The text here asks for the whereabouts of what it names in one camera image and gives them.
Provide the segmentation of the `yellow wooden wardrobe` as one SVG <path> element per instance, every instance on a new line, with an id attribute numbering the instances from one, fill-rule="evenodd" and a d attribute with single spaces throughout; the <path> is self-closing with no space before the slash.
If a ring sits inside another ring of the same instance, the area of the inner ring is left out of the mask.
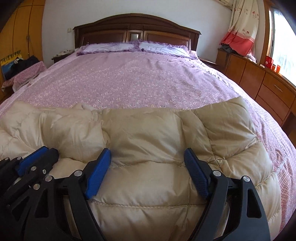
<path id="1" fill-rule="evenodd" d="M 1 58 L 20 51 L 24 59 L 43 60 L 42 20 L 45 1 L 22 1 L 1 30 Z"/>

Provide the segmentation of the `cream and red curtain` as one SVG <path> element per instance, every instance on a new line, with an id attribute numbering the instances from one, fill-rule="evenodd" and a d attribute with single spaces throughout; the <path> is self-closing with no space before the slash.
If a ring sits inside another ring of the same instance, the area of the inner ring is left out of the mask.
<path id="1" fill-rule="evenodd" d="M 220 45 L 229 46 L 241 56 L 251 53 L 259 25 L 256 0 L 233 1 L 230 25 Z"/>

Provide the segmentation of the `pink floral bed cover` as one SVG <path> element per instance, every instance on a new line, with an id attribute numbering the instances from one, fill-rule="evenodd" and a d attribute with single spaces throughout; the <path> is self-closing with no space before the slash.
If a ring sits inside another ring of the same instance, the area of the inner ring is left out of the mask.
<path id="1" fill-rule="evenodd" d="M 16 101 L 70 108 L 196 109 L 241 96 L 273 163 L 281 189 L 281 226 L 295 211 L 295 147 L 278 122 L 239 85 L 199 59 L 149 52 L 71 54 L 53 64 L 1 104 Z"/>

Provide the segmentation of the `long wooden dresser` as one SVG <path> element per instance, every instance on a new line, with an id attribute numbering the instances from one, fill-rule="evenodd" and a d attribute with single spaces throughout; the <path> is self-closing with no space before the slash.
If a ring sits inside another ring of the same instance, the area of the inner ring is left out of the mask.
<path id="1" fill-rule="evenodd" d="M 268 111 L 295 141 L 295 87 L 271 70 L 222 48 L 218 49 L 216 64 L 223 74 Z"/>

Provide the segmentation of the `orange cup on dresser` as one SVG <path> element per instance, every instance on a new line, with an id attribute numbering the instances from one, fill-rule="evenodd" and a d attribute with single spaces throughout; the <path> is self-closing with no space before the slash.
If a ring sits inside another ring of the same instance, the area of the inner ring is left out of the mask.
<path id="1" fill-rule="evenodd" d="M 280 72 L 280 66 L 279 65 L 276 66 L 275 72 L 276 73 L 279 73 Z"/>

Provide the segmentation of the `right purple ruffled pillow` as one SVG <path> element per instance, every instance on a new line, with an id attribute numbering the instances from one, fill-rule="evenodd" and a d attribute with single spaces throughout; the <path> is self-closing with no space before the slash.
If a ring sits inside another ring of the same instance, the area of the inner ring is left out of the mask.
<path id="1" fill-rule="evenodd" d="M 170 55 L 174 57 L 198 59 L 195 51 L 191 51 L 187 46 L 178 46 L 156 42 L 140 42 L 138 47 L 143 52 Z"/>

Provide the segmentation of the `dark wooden nightstand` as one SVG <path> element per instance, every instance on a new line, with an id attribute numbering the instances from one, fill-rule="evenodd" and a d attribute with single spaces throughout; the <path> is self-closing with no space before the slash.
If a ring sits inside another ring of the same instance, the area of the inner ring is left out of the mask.
<path id="1" fill-rule="evenodd" d="M 73 54 L 75 51 L 74 50 L 63 50 L 61 51 L 59 54 L 56 54 L 52 60 L 54 61 L 54 63 L 57 63 L 63 59 L 65 59 L 66 57 L 70 56 L 71 54 Z"/>

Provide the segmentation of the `pink cloth covered stool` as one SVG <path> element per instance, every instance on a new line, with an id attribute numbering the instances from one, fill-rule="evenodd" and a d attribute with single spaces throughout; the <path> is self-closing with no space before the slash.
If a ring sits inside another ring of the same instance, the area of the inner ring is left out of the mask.
<path id="1" fill-rule="evenodd" d="M 40 61 L 21 71 L 10 80 L 5 81 L 1 87 L 1 90 L 2 92 L 5 92 L 8 87 L 12 87 L 13 92 L 16 92 L 45 70 L 47 70 L 46 65 L 43 63 L 43 61 Z"/>

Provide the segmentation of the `beige quilted down jacket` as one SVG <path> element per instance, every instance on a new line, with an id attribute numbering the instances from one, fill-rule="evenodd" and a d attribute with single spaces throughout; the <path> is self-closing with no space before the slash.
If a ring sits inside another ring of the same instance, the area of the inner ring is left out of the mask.
<path id="1" fill-rule="evenodd" d="M 37 108 L 15 102 L 1 113 L 1 157 L 59 151 L 51 175 L 67 177 L 111 150 L 111 165 L 89 201 L 108 240 L 186 240 L 205 202 L 190 178 L 184 150 L 225 176 L 247 175 L 259 194 L 270 236 L 281 226 L 273 163 L 241 97 L 198 109 Z"/>

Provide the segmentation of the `purple ruffled pillow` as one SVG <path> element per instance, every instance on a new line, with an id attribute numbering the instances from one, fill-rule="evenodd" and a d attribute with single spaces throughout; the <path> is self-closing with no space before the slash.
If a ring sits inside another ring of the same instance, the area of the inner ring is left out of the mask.
<path id="1" fill-rule="evenodd" d="M 88 44 L 82 46 L 77 51 L 76 55 L 86 55 L 94 53 L 110 53 L 110 52 L 138 52 L 141 49 L 138 46 L 138 42 L 131 43 L 99 43 L 99 44 Z"/>
<path id="2" fill-rule="evenodd" d="M 191 51 L 187 46 L 178 46 L 156 42 L 140 42 L 138 47 L 143 52 L 170 55 L 174 57 L 198 59 L 195 51 Z"/>

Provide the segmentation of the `left purple ruffled pillow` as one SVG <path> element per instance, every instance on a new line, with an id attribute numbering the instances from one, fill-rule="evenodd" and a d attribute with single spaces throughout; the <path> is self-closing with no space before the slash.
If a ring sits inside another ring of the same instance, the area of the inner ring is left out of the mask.
<path id="1" fill-rule="evenodd" d="M 138 42 L 131 43 L 99 43 L 99 44 L 88 44 L 82 46 L 77 51 L 76 55 L 86 55 L 94 53 L 110 53 L 110 52 L 138 52 L 141 49 L 138 46 Z"/>

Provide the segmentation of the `dark clothes pile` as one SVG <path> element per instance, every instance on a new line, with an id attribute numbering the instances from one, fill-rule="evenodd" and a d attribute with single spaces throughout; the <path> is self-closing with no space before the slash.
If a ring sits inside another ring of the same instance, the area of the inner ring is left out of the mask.
<path id="1" fill-rule="evenodd" d="M 15 75 L 29 68 L 30 66 L 39 62 L 39 59 L 36 56 L 31 56 L 26 60 L 18 59 L 17 63 L 14 63 L 8 73 L 5 74 L 6 80 L 10 80 Z"/>

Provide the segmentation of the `dark wooden headboard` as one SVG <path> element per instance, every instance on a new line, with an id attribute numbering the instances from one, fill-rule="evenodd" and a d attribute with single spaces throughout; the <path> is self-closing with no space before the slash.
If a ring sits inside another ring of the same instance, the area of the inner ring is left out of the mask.
<path id="1" fill-rule="evenodd" d="M 178 25 L 165 18 L 139 13 L 109 16 L 74 27 L 76 48 L 95 43 L 143 40 L 181 45 L 189 50 L 196 50 L 200 35 L 198 30 Z"/>

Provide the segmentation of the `white wall air conditioner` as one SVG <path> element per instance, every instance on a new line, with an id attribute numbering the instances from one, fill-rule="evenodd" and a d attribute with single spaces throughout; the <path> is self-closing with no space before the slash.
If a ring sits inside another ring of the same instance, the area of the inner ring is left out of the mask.
<path id="1" fill-rule="evenodd" d="M 232 0 L 216 0 L 216 1 L 227 7 L 232 6 L 232 2 L 233 2 Z"/>

